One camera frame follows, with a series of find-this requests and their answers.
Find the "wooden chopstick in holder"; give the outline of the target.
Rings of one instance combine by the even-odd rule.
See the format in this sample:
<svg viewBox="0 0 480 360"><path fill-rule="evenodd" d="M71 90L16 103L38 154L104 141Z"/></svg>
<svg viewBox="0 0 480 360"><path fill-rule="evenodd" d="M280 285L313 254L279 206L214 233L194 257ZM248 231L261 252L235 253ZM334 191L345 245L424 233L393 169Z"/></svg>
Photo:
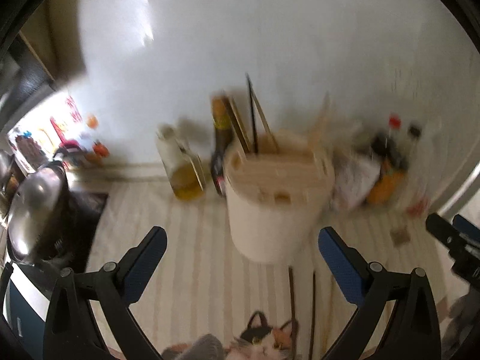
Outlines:
<svg viewBox="0 0 480 360"><path fill-rule="evenodd" d="M261 120L261 123L262 123L262 125L263 125L263 127L264 127L264 131L265 131L265 134L266 134L266 136L267 136L267 139L268 139L269 142L270 142L270 145L271 145L271 147L272 147L272 149L273 149L273 152L277 154L277 153L278 153L278 150L279 150L278 143L277 143L277 141L276 141L275 136L272 134L272 131L271 131L270 127L269 127L269 123L267 122L267 119L266 119L266 116L265 116L265 114L264 114L264 111L263 111L263 109L262 109L262 107L261 107L261 105L260 105L260 101L258 100L258 97L256 96L256 93L255 93L255 91L254 91L253 89L251 90L251 94L252 94L252 96L253 96L253 102L254 102L255 105L256 105L256 109L257 109L257 111L258 111L258 114L259 114L259 118L260 118L260 120Z"/></svg>

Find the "dark soy sauce bottle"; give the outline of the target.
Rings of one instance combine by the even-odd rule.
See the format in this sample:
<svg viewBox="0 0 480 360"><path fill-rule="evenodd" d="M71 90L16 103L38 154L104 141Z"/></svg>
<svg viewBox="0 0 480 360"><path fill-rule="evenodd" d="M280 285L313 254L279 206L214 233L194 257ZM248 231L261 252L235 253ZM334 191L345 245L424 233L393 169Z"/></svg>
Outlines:
<svg viewBox="0 0 480 360"><path fill-rule="evenodd" d="M219 95L211 100L211 112L215 133L215 149L211 155L211 179L217 193L225 196L224 155L233 141L233 126L225 107L227 96Z"/></svg>

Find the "orange label bottle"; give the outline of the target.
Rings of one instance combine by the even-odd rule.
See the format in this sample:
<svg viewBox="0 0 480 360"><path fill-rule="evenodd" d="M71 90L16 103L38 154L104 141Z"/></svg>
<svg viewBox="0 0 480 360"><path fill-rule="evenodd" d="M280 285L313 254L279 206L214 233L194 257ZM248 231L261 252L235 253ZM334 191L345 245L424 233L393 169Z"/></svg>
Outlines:
<svg viewBox="0 0 480 360"><path fill-rule="evenodd" d="M387 203L406 174L404 169L394 166L388 158L385 159L382 162L380 176L366 197L366 203L371 206Z"/></svg>

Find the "clear cooking oil bottle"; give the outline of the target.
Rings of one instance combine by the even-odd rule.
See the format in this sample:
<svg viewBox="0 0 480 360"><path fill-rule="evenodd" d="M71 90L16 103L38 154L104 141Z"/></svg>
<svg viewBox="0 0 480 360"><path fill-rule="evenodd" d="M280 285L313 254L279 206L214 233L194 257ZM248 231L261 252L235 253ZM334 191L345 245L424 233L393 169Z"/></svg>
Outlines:
<svg viewBox="0 0 480 360"><path fill-rule="evenodd" d="M156 147L175 197L181 201L201 197L206 184L203 165L180 132L170 124L161 124Z"/></svg>

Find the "wooden spatula in holder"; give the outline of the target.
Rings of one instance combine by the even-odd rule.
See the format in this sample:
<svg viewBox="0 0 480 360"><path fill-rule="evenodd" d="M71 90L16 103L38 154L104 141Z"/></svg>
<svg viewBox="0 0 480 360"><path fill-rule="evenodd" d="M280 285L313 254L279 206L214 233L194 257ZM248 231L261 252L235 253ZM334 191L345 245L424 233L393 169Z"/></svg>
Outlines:
<svg viewBox="0 0 480 360"><path fill-rule="evenodd" d="M329 119L329 113L331 108L331 100L329 92L325 93L320 112L316 117L316 121L307 135L307 146L310 150L315 150L318 146L320 139L326 128L327 121Z"/></svg>

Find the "black cap sauce bottle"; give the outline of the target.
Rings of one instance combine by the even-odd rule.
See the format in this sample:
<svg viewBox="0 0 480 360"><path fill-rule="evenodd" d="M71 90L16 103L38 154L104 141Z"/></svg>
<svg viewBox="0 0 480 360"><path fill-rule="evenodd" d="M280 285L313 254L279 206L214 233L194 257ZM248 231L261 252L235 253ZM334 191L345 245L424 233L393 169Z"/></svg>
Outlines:
<svg viewBox="0 0 480 360"><path fill-rule="evenodd" d="M413 163L413 158L416 153L416 147L421 137L422 127L418 124L411 123L408 127L407 140L405 141L403 149L407 167L410 167L410 165Z"/></svg>

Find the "dark chopstick on mat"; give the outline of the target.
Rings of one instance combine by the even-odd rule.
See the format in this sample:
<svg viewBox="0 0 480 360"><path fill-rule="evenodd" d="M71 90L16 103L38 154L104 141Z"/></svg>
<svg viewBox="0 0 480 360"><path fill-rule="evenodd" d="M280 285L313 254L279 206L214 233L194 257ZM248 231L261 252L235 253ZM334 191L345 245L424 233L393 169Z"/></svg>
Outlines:
<svg viewBox="0 0 480 360"><path fill-rule="evenodd" d="M316 271L312 272L312 313L311 313L311 323L310 323L310 334L309 334L309 346L308 346L308 360L312 360L313 357L313 348L315 341L315 330L316 330L316 315L317 315L317 274Z"/></svg>

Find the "black chopstick in holder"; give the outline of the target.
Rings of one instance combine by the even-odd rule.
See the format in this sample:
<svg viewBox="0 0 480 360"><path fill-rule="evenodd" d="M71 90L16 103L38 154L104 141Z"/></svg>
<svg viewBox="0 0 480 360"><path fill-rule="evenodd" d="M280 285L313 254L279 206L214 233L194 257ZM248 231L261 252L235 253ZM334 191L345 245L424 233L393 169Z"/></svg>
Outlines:
<svg viewBox="0 0 480 360"><path fill-rule="evenodd" d="M251 130L252 130L253 153L255 155L258 155L259 147L258 147L258 135L257 135L257 128L256 128L255 101L254 101L252 82L248 73L246 73L246 81L247 81L247 89L248 89L249 105L250 105L250 124L251 124Z"/></svg>

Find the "orange toy figure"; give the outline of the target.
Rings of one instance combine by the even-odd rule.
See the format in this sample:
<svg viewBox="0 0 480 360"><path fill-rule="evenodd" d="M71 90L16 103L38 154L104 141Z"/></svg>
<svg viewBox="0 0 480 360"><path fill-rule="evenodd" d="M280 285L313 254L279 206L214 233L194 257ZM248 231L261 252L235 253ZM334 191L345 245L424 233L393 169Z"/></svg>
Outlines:
<svg viewBox="0 0 480 360"><path fill-rule="evenodd" d="M97 117L93 114L90 114L86 118L86 125L90 130L96 130L99 125ZM99 140L94 141L93 152L99 158L107 158L110 155L108 148Z"/></svg>

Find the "striped cat placemat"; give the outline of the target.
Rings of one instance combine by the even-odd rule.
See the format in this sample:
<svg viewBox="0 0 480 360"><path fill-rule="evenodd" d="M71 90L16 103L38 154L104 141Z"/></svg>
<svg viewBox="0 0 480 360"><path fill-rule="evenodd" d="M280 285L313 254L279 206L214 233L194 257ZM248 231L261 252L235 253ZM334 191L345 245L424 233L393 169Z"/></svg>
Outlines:
<svg viewBox="0 0 480 360"><path fill-rule="evenodd" d="M198 200L180 202L164 181L94 180L85 188L108 195L91 248L89 271L118 261L154 225L168 234L166 254L141 300L131 308L157 350L206 333L228 344L255 311L264 312L272 325L282 325L291 319L289 266L294 270L301 359L308 359L313 271L316 330L312 359L326 353L354 312L318 251L316 233L289 262L258 264L233 245L225 201L214 189Z"/></svg>

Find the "red cap sauce bottle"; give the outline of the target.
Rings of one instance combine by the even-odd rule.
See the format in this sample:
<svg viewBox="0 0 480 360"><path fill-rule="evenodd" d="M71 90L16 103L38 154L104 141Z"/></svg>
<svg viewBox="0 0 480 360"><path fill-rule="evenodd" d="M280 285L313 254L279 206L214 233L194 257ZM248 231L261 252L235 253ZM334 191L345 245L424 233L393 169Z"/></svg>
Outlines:
<svg viewBox="0 0 480 360"><path fill-rule="evenodd" d="M400 153L397 142L401 125L400 116L391 113L388 119L388 130L377 133L371 144L374 154L381 160L382 174L402 167L403 155Z"/></svg>

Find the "dark brown chopstick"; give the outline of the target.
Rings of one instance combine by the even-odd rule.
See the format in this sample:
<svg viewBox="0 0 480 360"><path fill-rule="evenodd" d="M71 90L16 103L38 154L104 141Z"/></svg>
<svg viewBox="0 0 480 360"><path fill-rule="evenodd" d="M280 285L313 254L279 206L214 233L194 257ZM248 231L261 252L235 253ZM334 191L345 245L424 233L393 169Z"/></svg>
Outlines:
<svg viewBox="0 0 480 360"><path fill-rule="evenodd" d="M294 353L296 353L298 323L296 320L295 278L294 278L294 270L292 266L288 267L288 276L289 276L289 303L290 303L291 322L292 322L292 350Z"/></svg>

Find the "white plastic bag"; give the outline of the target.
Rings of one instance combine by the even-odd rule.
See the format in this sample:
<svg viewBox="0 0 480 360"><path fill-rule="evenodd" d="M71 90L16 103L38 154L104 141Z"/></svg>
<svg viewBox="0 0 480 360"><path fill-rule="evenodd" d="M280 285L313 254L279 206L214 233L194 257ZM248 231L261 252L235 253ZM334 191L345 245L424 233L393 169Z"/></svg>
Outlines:
<svg viewBox="0 0 480 360"><path fill-rule="evenodd" d="M334 155L335 182L331 207L351 211L366 199L380 175L380 163L369 156L350 153Z"/></svg>

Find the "white utensil holder wooden lid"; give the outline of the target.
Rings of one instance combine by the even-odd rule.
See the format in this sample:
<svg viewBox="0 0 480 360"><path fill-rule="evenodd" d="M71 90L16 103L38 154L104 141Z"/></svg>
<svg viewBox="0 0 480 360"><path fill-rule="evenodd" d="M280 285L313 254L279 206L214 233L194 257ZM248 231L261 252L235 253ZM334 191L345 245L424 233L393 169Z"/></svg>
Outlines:
<svg viewBox="0 0 480 360"><path fill-rule="evenodd" d="M226 201L234 246L254 263L289 262L329 205L335 170L330 153L283 131L259 153L232 145L224 158Z"/></svg>

